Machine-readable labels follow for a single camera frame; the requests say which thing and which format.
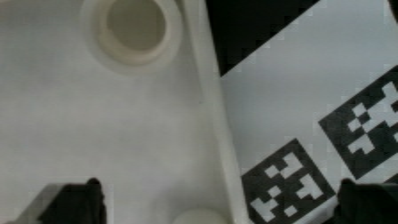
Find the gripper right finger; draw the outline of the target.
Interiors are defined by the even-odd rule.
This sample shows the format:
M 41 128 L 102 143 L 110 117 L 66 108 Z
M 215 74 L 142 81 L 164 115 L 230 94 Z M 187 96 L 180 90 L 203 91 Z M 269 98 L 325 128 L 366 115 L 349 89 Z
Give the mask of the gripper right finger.
M 398 224 L 398 181 L 341 181 L 333 216 L 322 224 Z

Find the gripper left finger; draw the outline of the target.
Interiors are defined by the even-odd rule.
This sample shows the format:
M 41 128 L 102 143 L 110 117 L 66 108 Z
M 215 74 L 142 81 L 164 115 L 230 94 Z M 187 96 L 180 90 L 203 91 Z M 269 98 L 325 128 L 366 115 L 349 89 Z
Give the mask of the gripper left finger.
M 102 182 L 48 185 L 11 224 L 107 224 Z

